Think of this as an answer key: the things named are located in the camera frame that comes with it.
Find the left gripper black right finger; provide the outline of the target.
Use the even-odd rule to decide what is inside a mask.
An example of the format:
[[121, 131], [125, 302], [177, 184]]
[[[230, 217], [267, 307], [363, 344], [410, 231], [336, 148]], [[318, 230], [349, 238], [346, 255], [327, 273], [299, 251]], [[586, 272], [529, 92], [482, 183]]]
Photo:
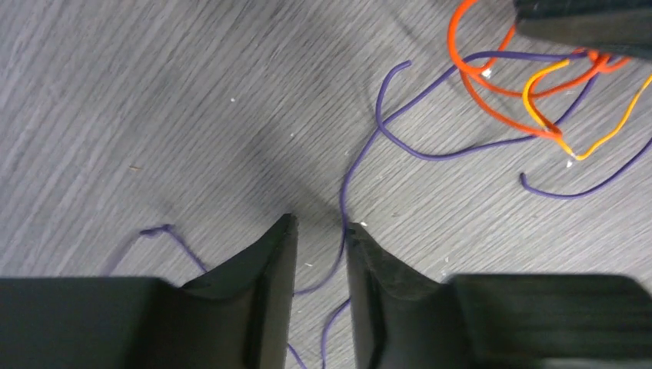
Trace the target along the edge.
[[651, 296], [619, 274], [433, 281], [347, 230], [359, 368], [649, 368]]

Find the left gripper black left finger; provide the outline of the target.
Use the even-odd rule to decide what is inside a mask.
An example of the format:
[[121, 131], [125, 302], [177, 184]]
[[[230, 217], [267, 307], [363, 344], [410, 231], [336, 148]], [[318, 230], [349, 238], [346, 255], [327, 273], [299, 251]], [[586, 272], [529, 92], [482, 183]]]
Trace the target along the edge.
[[152, 277], [4, 278], [3, 368], [281, 368], [298, 225], [176, 287]]

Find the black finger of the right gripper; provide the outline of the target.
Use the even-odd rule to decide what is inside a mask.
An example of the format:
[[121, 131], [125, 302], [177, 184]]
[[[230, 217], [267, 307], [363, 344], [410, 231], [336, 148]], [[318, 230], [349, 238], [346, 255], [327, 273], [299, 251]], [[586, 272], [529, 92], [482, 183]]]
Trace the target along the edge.
[[651, 58], [650, 0], [514, 1], [517, 33], [561, 45]]

